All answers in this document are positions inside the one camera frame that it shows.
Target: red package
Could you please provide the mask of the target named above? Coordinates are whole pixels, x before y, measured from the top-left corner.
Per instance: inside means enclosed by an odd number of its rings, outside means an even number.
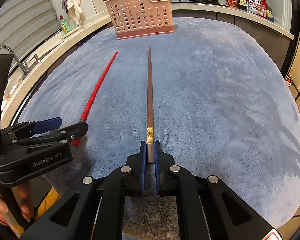
[[[238,0],[226,0],[228,6],[238,7]]]
[[[258,14],[263,18],[267,18],[267,2],[266,0],[247,0],[248,12]]]

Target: kitchen counter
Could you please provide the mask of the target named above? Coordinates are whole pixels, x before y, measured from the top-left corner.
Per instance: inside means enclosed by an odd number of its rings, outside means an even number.
[[[282,35],[285,35],[289,39],[293,40],[294,36],[285,30],[284,28],[280,27],[276,23],[273,23],[267,19],[264,19],[256,14],[240,10],[234,7],[225,7],[225,6],[218,6],[218,5],[211,5],[211,4],[201,4],[201,3],[191,3],[191,2],[180,2],[180,3],[171,3],[172,10],[200,10],[200,11],[209,11],[209,12],[217,12],[217,13],[224,13],[230,14],[233,16],[245,18],[247,20],[253,21],[255,23],[261,24],[265,27],[268,27]]]

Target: perforated basket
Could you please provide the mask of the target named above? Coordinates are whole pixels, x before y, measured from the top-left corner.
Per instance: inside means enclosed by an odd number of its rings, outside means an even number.
[[[108,0],[105,3],[118,39],[174,32],[170,0]]]

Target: handle grip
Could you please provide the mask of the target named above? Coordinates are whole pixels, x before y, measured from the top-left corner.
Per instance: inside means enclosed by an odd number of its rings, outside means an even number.
[[[28,221],[21,215],[19,204],[13,194],[13,190],[17,188],[6,188],[0,184],[0,197],[8,206],[8,213],[2,214],[9,226],[20,237],[21,234],[29,228]]]

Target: human hand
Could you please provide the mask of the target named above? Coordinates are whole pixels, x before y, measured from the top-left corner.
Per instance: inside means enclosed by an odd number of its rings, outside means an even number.
[[[18,195],[22,198],[20,204],[21,214],[25,219],[30,219],[34,215],[34,208],[31,198],[31,185],[29,182],[25,182],[18,186]],[[8,212],[8,206],[6,203],[0,198],[0,221],[3,224],[7,225],[7,221],[5,220],[3,213]]]

